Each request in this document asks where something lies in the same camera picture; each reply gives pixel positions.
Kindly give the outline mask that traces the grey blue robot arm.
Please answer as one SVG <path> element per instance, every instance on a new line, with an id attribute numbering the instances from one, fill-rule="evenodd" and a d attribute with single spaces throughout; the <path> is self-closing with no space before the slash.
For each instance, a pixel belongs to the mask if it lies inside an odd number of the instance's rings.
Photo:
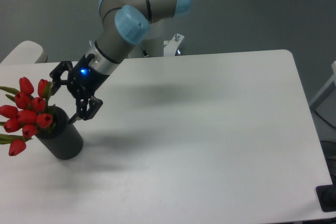
<path id="1" fill-rule="evenodd" d="M 76 101 L 69 123 L 95 116 L 103 104 L 95 92 L 144 40 L 152 23 L 190 10 L 191 0 L 99 0 L 102 34 L 75 65 L 62 61 L 50 73 L 52 93 L 65 85 Z"/>

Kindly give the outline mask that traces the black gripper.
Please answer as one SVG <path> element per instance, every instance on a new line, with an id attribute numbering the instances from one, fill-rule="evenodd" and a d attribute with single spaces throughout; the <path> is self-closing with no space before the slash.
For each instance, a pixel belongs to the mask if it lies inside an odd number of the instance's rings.
<path id="1" fill-rule="evenodd" d="M 92 60 L 94 54 L 83 56 L 75 65 L 71 61 L 61 61 L 49 74 L 52 78 L 52 95 L 55 95 L 61 86 L 67 86 L 68 91 L 76 99 L 76 112 L 68 120 L 68 124 L 93 119 L 103 105 L 103 101 L 93 95 L 107 80 L 108 75 L 99 73 L 90 66 Z M 68 77 L 63 80 L 61 76 L 66 71 Z"/>

